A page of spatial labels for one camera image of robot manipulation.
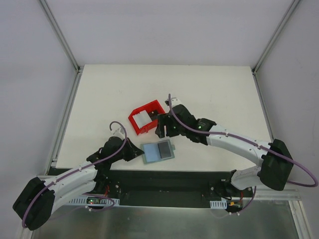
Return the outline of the red plastic card bin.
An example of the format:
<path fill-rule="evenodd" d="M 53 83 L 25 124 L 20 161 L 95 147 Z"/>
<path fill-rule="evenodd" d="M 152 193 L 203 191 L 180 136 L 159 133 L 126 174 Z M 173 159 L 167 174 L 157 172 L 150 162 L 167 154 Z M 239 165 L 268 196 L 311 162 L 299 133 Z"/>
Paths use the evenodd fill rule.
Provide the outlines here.
<path fill-rule="evenodd" d="M 158 123 L 158 115 L 165 111 L 158 100 L 151 101 L 143 106 L 134 109 L 128 116 L 135 133 L 137 135 L 148 133 L 155 128 Z"/>

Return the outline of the green leather card holder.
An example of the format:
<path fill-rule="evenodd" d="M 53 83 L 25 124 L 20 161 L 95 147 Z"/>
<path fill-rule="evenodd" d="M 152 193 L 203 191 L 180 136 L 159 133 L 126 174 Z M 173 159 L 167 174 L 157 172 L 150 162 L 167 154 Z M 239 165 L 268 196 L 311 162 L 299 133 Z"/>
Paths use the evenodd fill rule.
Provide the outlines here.
<path fill-rule="evenodd" d="M 170 143 L 172 157 L 165 158 L 165 159 L 160 158 L 158 143 L 163 142 L 163 141 L 168 141 Z M 175 146 L 171 143 L 171 141 L 169 139 L 163 140 L 163 141 L 159 141 L 156 143 L 144 143 L 141 145 L 141 148 L 144 151 L 144 154 L 143 154 L 144 164 L 152 164 L 152 163 L 162 162 L 165 160 L 175 158 L 175 154 L 174 154 Z"/>

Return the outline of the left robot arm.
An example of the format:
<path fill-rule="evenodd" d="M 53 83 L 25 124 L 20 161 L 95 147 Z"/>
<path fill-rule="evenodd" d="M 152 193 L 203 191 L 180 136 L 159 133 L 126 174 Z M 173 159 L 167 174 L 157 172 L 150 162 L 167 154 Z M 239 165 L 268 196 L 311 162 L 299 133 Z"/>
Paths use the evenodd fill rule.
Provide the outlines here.
<path fill-rule="evenodd" d="M 82 164 L 45 180 L 32 178 L 12 208 L 21 218 L 23 228 L 38 229 L 71 199 L 91 191 L 102 193 L 113 163 L 119 160 L 128 162 L 143 154 L 129 138 L 112 136 Z"/>

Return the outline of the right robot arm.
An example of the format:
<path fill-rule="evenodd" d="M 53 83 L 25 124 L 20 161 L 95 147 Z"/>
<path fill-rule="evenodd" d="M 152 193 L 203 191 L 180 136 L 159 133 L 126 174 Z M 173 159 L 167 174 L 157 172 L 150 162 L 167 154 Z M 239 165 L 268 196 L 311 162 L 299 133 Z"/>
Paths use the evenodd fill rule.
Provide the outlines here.
<path fill-rule="evenodd" d="M 227 195 L 234 197 L 246 188 L 259 185 L 276 191 L 284 189 L 293 164 L 281 140 L 275 139 L 268 143 L 236 136 L 212 120 L 196 119 L 183 105 L 176 105 L 157 118 L 156 135 L 159 138 L 182 135 L 194 143 L 219 147 L 254 163 L 253 167 L 230 172 L 224 184 Z"/>

